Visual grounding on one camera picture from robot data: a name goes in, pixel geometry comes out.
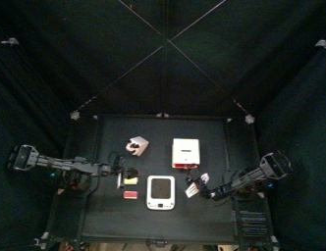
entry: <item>white box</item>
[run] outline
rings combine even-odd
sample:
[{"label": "white box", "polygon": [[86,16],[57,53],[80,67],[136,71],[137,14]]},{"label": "white box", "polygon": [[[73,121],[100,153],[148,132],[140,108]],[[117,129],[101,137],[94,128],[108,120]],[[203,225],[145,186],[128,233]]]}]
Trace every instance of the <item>white box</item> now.
[{"label": "white box", "polygon": [[200,165],[200,140],[175,138],[172,144],[172,167],[195,169]]},{"label": "white box", "polygon": [[132,155],[141,156],[141,154],[148,148],[148,145],[149,141],[144,137],[133,137],[128,140],[126,150],[130,152]]}]

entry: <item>black table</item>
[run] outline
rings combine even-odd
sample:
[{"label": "black table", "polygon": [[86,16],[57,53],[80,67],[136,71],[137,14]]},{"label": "black table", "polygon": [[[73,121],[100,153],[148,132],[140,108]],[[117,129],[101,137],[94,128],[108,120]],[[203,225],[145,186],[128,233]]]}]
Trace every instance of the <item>black table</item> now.
[{"label": "black table", "polygon": [[[132,156],[125,150],[126,140],[136,136],[150,142],[141,157]],[[73,199],[66,198],[59,202],[61,198],[55,198],[58,202],[49,228],[58,239],[195,244],[236,242],[231,202],[221,205],[221,201],[205,200],[197,195],[192,198],[185,196],[187,173],[171,166],[175,138],[200,140],[199,172],[209,174],[211,188],[221,185],[224,179],[228,181],[229,174],[236,170],[258,167],[254,126],[244,119],[101,116],[98,120],[78,120],[69,135],[65,157],[82,156],[90,161],[106,163],[110,152],[125,154],[124,166],[140,171],[140,182],[117,189],[117,177],[102,177],[97,191],[85,201],[71,202]],[[175,176],[173,210],[148,209],[148,176]],[[138,191],[138,199],[125,200],[124,190]]]}]

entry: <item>small white object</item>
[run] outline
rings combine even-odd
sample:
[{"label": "small white object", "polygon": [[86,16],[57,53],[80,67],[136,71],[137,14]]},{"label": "small white object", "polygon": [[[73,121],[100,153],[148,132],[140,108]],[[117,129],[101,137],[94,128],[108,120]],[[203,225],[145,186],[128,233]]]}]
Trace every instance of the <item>small white object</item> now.
[{"label": "small white object", "polygon": [[144,137],[133,137],[128,141],[126,150],[130,152],[132,155],[141,156],[141,154],[148,148],[148,145],[149,141]]},{"label": "small white object", "polygon": [[172,144],[172,167],[195,169],[200,165],[200,140],[175,138]]},{"label": "small white object", "polygon": [[171,210],[175,207],[175,177],[148,177],[148,208],[152,210]]},{"label": "small white object", "polygon": [[258,192],[258,195],[262,199],[264,199],[264,192]]},{"label": "small white object", "polygon": [[204,181],[205,184],[207,184],[207,183],[209,182],[209,180],[211,180],[211,177],[209,177],[208,173],[203,174],[203,175],[200,176],[200,178],[201,178],[201,180]]},{"label": "small white object", "polygon": [[138,178],[133,177],[133,178],[125,178],[124,179],[124,184],[137,184],[138,183]]},{"label": "small white object", "polygon": [[59,194],[62,194],[62,193],[63,193],[63,191],[65,191],[65,189],[58,188],[58,190],[57,190],[57,194],[58,194],[58,195],[59,195]]},{"label": "small white object", "polygon": [[78,111],[74,111],[70,113],[70,117],[73,120],[78,120],[81,118],[81,113]]},{"label": "small white object", "polygon": [[124,183],[122,183],[122,173],[118,174],[117,176],[117,189],[124,187]]},{"label": "small white object", "polygon": [[271,236],[272,242],[279,243],[279,240],[275,235]]},{"label": "small white object", "polygon": [[325,40],[325,39],[319,40],[319,41],[316,42],[315,46],[322,46],[322,47],[326,48],[326,40]]},{"label": "small white object", "polygon": [[15,45],[15,44],[18,45],[21,43],[15,37],[11,37],[7,41],[0,41],[0,44],[10,44],[13,46],[13,45]]},{"label": "small white object", "polygon": [[47,239],[49,238],[49,231],[46,231],[41,237],[41,239]]},{"label": "small white object", "polygon": [[167,113],[159,113],[157,118],[169,118],[169,114]]},{"label": "small white object", "polygon": [[221,250],[224,251],[233,251],[236,248],[239,248],[238,245],[220,245]]},{"label": "small white object", "polygon": [[187,191],[185,191],[188,198],[191,198],[191,197],[192,197],[195,194],[197,194],[199,192],[200,192],[200,189],[199,189],[196,183],[193,182],[193,183],[189,185],[189,187],[188,187],[188,189],[187,189]]},{"label": "small white object", "polygon": [[255,118],[250,114],[244,118],[246,118],[246,121],[247,121],[248,124],[255,123]]}]

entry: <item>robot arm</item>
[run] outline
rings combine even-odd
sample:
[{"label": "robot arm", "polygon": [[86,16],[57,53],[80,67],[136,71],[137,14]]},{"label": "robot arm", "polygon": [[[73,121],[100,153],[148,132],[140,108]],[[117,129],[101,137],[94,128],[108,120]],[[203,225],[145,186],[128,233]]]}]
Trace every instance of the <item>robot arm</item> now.
[{"label": "robot arm", "polygon": [[108,164],[93,164],[85,158],[77,157],[74,160],[54,159],[41,155],[30,145],[17,146],[10,155],[7,168],[27,172],[35,166],[62,171],[76,171],[88,176],[108,176],[120,173]]},{"label": "robot arm", "polygon": [[208,188],[207,181],[200,177],[197,179],[188,177],[187,183],[189,185],[196,184],[200,195],[207,199],[221,200],[231,197],[240,188],[254,185],[255,182],[262,180],[282,179],[291,171],[291,162],[287,156],[279,151],[267,154],[262,158],[259,168],[215,189]]}]

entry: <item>black backdrop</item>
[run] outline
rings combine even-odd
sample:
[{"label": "black backdrop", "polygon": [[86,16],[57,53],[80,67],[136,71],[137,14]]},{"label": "black backdrop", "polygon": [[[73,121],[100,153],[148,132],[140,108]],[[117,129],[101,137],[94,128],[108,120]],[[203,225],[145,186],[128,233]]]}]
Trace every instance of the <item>black backdrop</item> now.
[{"label": "black backdrop", "polygon": [[272,197],[278,235],[292,248],[326,250],[326,50],[259,118],[262,152],[283,149],[295,172]]},{"label": "black backdrop", "polygon": [[298,169],[274,196],[280,240],[326,250],[326,50],[314,47],[326,0],[224,1],[173,40],[183,54],[167,39],[220,3],[126,1],[161,36],[120,1],[0,1],[0,40],[21,41],[0,45],[6,250],[42,234],[51,196],[49,173],[3,170],[9,149],[30,143],[61,157],[69,113],[96,95],[84,110],[116,114],[243,116],[236,99],[256,117],[262,153],[283,148]]}]

